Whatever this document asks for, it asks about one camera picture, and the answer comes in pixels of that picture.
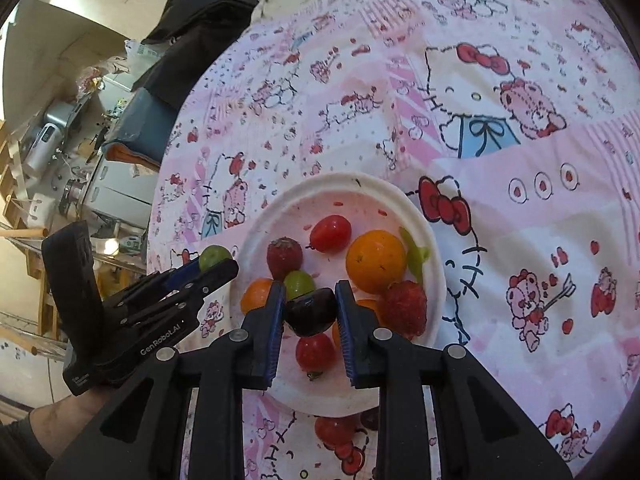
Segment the person's left hand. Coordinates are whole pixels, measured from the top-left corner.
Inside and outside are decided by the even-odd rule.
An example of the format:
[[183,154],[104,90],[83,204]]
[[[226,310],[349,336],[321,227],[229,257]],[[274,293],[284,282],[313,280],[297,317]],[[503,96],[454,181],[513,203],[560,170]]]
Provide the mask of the person's left hand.
[[99,413],[113,392],[110,388],[91,388],[80,396],[66,396],[61,401],[36,408],[28,416],[32,433],[56,460]]

